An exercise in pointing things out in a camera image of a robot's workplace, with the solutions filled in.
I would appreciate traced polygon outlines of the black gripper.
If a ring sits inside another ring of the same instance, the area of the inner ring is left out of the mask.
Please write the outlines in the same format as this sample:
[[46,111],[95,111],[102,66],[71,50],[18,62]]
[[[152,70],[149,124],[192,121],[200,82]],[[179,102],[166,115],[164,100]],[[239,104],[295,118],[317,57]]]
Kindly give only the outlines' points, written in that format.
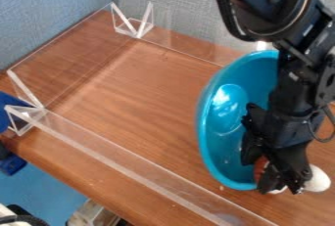
[[251,165],[259,158],[270,161],[255,164],[256,189],[263,195],[286,190],[300,194],[313,177],[307,147],[317,138],[325,112],[314,107],[302,111],[264,109],[256,103],[247,104],[247,111],[242,164]]

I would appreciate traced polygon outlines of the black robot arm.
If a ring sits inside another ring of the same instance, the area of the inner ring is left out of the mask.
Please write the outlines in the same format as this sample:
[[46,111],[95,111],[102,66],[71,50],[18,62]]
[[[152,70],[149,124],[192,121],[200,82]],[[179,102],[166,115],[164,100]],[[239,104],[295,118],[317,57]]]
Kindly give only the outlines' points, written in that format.
[[216,0],[231,34],[279,50],[268,107],[247,104],[242,161],[258,163],[256,188],[318,192],[326,173],[309,163],[307,145],[335,138],[335,13],[321,0]]

